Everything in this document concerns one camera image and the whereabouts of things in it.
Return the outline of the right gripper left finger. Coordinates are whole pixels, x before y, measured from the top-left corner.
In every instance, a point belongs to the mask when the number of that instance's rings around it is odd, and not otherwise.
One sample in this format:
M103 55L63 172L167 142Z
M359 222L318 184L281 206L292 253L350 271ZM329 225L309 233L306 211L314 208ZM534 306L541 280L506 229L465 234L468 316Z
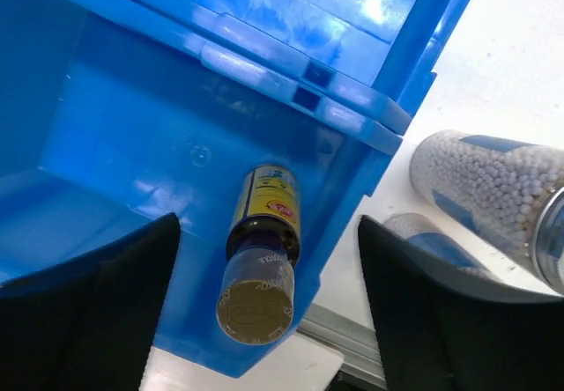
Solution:
M169 213L1 286L3 390L137 390L180 244Z

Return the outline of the yellow-label brown bottle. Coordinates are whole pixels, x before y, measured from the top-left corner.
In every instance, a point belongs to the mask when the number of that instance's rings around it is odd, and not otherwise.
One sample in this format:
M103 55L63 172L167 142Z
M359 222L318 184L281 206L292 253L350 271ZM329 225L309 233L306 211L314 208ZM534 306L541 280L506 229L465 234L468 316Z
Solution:
M216 315L227 336L265 345L286 333L300 253L298 183L282 166L258 166L245 178L226 241Z

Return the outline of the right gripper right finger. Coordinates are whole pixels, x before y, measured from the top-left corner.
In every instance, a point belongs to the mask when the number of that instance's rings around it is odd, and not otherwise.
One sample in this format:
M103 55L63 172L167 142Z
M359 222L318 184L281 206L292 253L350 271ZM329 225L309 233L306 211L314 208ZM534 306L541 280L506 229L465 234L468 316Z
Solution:
M358 243L388 389L562 389L561 298L465 272L368 216Z

